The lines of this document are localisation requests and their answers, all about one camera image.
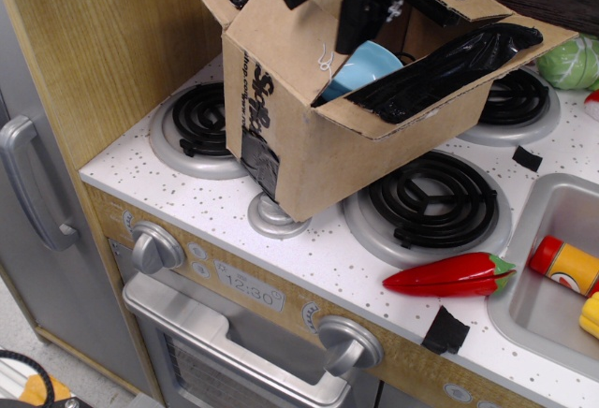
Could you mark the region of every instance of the light blue bowl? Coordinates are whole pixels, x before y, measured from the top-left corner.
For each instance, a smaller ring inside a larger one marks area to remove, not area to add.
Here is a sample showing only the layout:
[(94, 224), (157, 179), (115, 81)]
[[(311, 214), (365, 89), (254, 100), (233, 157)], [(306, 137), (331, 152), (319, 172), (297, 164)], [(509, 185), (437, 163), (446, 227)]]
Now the light blue bowl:
[(345, 62), (322, 97), (330, 101), (402, 68), (392, 52), (372, 41), (362, 43)]

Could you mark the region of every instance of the black coil burner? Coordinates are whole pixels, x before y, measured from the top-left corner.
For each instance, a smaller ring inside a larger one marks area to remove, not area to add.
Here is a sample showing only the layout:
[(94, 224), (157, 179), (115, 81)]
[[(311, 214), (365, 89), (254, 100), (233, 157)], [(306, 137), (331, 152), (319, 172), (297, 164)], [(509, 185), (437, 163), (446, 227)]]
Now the black coil burner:
[(548, 109), (548, 87), (521, 69), (496, 80), (479, 122), (493, 125), (530, 123)]
[(173, 105), (172, 118), (186, 155), (229, 156), (225, 133), (225, 90), (222, 82), (192, 87)]
[(497, 192), (476, 170), (444, 153), (425, 153), (368, 190), (405, 248), (460, 247), (496, 223)]

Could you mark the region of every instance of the cardboard box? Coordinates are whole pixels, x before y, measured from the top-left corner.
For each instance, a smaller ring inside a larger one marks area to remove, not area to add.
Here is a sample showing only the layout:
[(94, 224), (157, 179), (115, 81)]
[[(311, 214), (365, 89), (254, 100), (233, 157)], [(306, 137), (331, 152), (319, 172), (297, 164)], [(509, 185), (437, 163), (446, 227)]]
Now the cardboard box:
[[(421, 58), (489, 22), (542, 32), (542, 44), (401, 124), (319, 95), (347, 56), (334, 52), (341, 0), (202, 0), (223, 26), (227, 147), (296, 221), (303, 221), (474, 126), (495, 79), (577, 34), (513, 13), (494, 0), (430, 0), (456, 15), (441, 27), (415, 9), (381, 32), (393, 51)], [(330, 69), (319, 64), (330, 61)]]

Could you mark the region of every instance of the silver sink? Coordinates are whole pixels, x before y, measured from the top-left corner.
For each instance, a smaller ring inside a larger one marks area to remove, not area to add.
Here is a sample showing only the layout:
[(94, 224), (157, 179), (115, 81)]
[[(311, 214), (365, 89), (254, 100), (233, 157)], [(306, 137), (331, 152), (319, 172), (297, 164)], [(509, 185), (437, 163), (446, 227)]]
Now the silver sink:
[(518, 271), (489, 297), (489, 315), (511, 342), (599, 381), (599, 339), (578, 325), (586, 298), (527, 267), (546, 235), (599, 256), (599, 185), (569, 174), (539, 178), (505, 260)]

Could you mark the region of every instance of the countertop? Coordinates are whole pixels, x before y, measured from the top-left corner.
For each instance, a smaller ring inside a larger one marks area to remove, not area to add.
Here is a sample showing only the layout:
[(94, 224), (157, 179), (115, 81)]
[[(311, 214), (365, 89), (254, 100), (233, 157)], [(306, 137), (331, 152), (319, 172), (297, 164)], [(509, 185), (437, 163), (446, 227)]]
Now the countertop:
[[(216, 61), (183, 87), (221, 78)], [(522, 145), (543, 157), (538, 172), (512, 159), (515, 147), (480, 146), (453, 138), (437, 149), (485, 169), (506, 193), (516, 228), (540, 176), (562, 172), (599, 182), (595, 149), (599, 122), (583, 110), (587, 94), (558, 92), (562, 106), (558, 127), (547, 137)], [(148, 138), (153, 112), (83, 167), (83, 181), (410, 341), (422, 342), (443, 305), (470, 327), (460, 351), (444, 354), (447, 359), (547, 407), (599, 406), (599, 382), (510, 342), (491, 323), (485, 298), (413, 298), (383, 288), (381, 282), (397, 269), (374, 258), (355, 240), (341, 204), (317, 214), (296, 238), (272, 240), (256, 234), (248, 223), (247, 207), (260, 193), (257, 183), (249, 177), (199, 180), (169, 168), (153, 154)]]

